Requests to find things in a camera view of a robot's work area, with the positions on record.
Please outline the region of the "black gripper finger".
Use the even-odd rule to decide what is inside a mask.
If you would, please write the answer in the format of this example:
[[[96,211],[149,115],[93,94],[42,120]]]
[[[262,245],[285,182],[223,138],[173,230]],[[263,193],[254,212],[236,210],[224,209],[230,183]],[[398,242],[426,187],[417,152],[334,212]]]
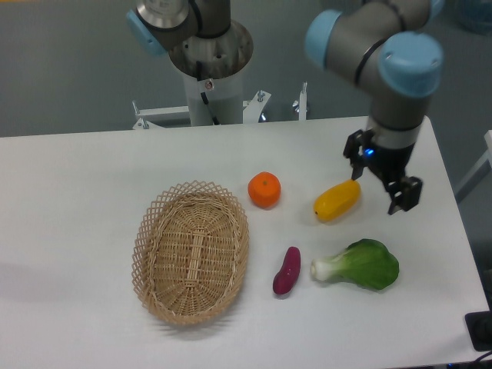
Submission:
[[[374,154],[372,138],[374,132],[370,130],[357,130],[348,136],[343,150],[343,156],[350,161],[352,168],[351,179],[357,180],[362,176],[368,161]]]
[[[423,182],[417,177],[402,177],[399,181],[390,182],[387,192],[391,198],[388,214],[398,211],[409,211],[419,204]]]

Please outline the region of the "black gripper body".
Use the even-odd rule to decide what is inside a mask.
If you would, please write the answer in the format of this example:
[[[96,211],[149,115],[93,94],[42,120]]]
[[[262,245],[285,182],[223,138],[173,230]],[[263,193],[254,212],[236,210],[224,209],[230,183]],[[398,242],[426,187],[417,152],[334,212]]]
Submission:
[[[369,117],[363,156],[386,190],[421,190],[421,179],[406,175],[420,129],[420,125],[407,130],[390,129]]]

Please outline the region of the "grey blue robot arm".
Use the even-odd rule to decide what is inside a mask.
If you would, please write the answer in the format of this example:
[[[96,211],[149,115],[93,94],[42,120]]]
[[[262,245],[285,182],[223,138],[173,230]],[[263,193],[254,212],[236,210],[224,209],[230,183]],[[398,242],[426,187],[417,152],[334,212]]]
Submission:
[[[370,95],[367,127],[347,139],[353,178],[370,170],[389,194],[389,212],[409,211],[422,180],[406,173],[444,53],[421,29],[441,1],[365,1],[345,15],[320,13],[304,40],[307,57]],[[126,19],[141,45],[166,54],[182,74],[194,126],[244,123],[241,73],[254,46],[228,1],[139,1]]]

